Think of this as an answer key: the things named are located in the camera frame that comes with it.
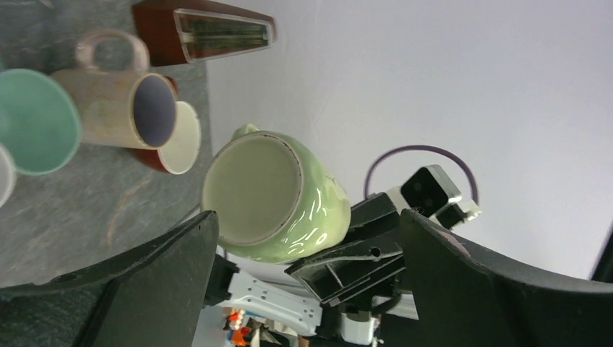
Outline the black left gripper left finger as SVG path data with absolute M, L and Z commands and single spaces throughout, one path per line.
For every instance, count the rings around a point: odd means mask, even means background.
M 3 346 L 190 346 L 218 240 L 205 211 L 42 285 L 1 290 Z

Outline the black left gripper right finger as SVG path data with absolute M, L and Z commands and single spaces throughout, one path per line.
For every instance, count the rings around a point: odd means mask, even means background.
M 612 285 L 543 270 L 400 216 L 408 289 L 428 346 L 610 346 Z

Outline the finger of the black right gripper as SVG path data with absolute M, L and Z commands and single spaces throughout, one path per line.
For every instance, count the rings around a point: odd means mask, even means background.
M 353 241 L 298 260 L 286 269 L 324 307 L 370 307 L 374 298 L 398 295 L 395 282 L 405 269 L 395 241 Z
M 400 215 L 390 197 L 385 193 L 372 195 L 351 208 L 351 221 L 346 237 L 347 244 L 371 239 L 397 228 Z

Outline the light green mug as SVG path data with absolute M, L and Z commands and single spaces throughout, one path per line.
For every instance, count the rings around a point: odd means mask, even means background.
M 276 265 L 341 243 L 351 219 L 345 189 L 309 148 L 252 124 L 213 158 L 200 207 L 218 216 L 219 246 Z

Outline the red floral mug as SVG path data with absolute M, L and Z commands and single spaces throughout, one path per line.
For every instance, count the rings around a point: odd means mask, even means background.
M 173 175 L 185 174 L 195 164 L 202 131 L 195 108 L 177 101 L 172 80 L 151 74 L 135 90 L 132 115 L 135 130 L 146 148 L 133 149 L 144 165 Z

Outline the pink iridescent mug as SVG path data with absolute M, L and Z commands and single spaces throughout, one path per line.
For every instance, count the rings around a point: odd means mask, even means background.
M 128 68 L 104 71 L 96 64 L 96 47 L 111 38 L 132 47 Z M 51 76 L 79 111 L 83 142 L 151 150 L 169 141 L 176 126 L 177 94 L 164 76 L 150 71 L 149 51 L 141 39 L 120 30 L 96 30 L 77 41 L 74 58 L 75 68 Z

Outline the grey blue mug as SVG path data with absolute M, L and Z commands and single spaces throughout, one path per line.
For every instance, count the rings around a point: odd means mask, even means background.
M 2 207 L 11 197 L 17 181 L 14 159 L 8 149 L 1 145 L 1 201 Z

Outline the small green teacup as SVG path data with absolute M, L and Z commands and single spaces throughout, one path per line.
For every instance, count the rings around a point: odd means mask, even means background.
M 58 171 L 74 157 L 81 138 L 79 111 L 56 80 L 30 69 L 1 72 L 1 144 L 17 172 Z

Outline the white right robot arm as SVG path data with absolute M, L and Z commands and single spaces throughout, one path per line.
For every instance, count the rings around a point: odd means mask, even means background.
M 217 256 L 205 305 L 270 318 L 321 346 L 375 346 L 377 318 L 403 300 L 404 259 L 391 231 L 407 207 L 393 190 L 354 206 L 323 194 L 302 200 L 263 253 L 290 261 L 286 272 L 309 296 L 272 286 Z

